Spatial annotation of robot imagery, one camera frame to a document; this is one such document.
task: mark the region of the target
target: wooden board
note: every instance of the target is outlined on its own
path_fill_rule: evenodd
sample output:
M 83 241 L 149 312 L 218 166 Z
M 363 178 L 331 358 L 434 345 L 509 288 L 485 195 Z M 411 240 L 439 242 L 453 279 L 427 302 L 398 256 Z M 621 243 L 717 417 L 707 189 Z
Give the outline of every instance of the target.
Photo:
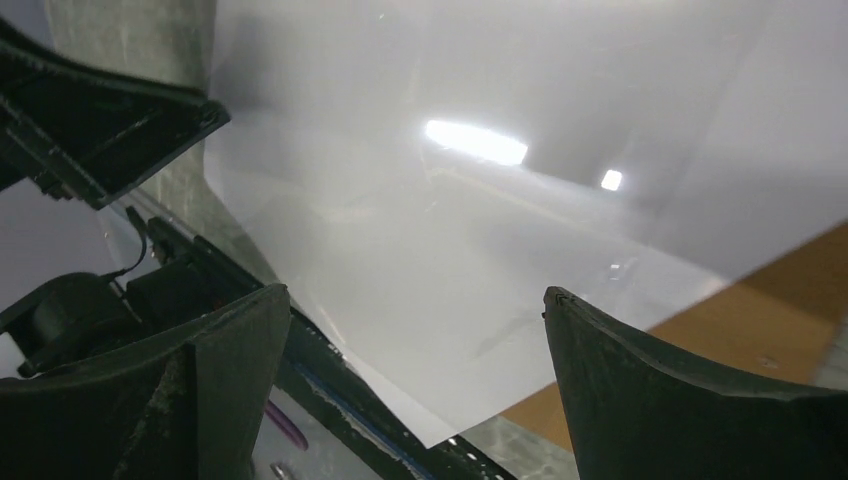
M 651 333 L 725 365 L 810 383 L 846 313 L 848 223 L 843 223 Z M 572 449 L 556 384 L 503 416 Z

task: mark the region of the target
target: black cable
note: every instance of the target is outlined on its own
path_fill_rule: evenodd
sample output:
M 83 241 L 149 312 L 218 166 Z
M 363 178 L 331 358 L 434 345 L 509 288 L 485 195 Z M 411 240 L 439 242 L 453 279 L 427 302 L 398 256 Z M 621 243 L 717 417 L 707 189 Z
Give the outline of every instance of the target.
M 141 254 L 138 256 L 138 260 L 136 260 L 131 267 L 123 268 L 117 272 L 105 275 L 105 278 L 109 281 L 115 280 L 116 278 L 135 270 L 136 267 L 141 265 L 141 262 L 144 261 L 144 257 L 147 255 L 147 224 L 144 223 L 144 219 L 141 218 L 141 215 L 135 207 L 127 207 L 127 219 L 130 221 L 130 225 L 135 228 L 135 231 L 138 232 L 139 238 L 141 238 Z

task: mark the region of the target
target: machine part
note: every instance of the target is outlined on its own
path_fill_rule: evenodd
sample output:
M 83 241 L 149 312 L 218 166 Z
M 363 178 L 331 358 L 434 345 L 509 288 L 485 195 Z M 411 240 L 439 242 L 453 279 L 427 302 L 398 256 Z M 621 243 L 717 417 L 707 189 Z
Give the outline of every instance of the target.
M 0 19 L 0 190 L 29 177 L 100 209 L 229 121 L 199 90 L 104 72 Z
M 848 478 L 848 392 L 712 362 L 562 288 L 545 307 L 581 479 Z
M 68 478 L 246 480 L 288 308 L 271 285 L 39 378 L 0 380 L 4 477 L 53 478 L 61 465 Z
M 110 279 L 93 273 L 63 275 L 38 287 L 0 312 L 3 332 L 26 357 L 18 368 L 24 378 L 146 336 Z
M 289 417 L 280 410 L 277 405 L 274 404 L 271 400 L 265 404 L 265 415 L 274 422 L 274 425 L 280 429 L 280 431 L 285 435 L 297 448 L 306 451 L 309 449 L 309 442 L 306 440 L 306 436 L 303 435 L 303 432 L 297 428 L 297 425 L 289 419 Z

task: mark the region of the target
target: white surface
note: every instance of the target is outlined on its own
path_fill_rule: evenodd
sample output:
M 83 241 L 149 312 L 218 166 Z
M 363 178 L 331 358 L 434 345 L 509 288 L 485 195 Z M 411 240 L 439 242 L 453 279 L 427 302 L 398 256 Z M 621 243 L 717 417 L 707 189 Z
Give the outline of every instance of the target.
M 222 1 L 207 179 L 433 445 L 553 381 L 545 287 L 649 328 L 844 220 L 846 24 L 841 0 Z

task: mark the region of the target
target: black plastic part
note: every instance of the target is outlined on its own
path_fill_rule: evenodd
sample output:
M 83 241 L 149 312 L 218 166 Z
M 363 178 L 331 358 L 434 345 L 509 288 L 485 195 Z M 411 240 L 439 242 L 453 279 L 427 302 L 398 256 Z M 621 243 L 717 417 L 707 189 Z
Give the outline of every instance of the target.
M 41 377 L 0 380 L 3 478 L 247 480 L 288 308 L 272 285 Z
M 92 273 L 55 278 L 0 312 L 2 332 L 26 357 L 18 368 L 25 378 L 143 335 L 109 281 Z
M 0 190 L 99 209 L 229 121 L 203 92 L 64 59 L 0 19 Z
M 709 361 L 561 288 L 545 307 L 582 480 L 848 478 L 848 392 Z

